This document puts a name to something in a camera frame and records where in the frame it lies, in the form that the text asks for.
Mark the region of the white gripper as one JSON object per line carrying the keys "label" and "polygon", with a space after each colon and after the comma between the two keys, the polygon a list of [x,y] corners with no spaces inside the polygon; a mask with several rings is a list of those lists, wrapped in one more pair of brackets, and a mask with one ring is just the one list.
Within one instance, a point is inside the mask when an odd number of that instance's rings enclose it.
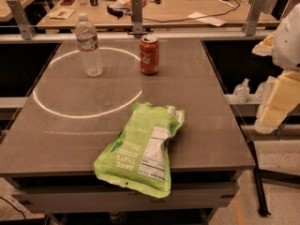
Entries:
{"label": "white gripper", "polygon": [[300,4],[281,21],[276,32],[255,45],[252,52],[270,56],[284,70],[277,78],[269,77],[262,92],[254,129],[261,134],[276,130],[300,103]]}

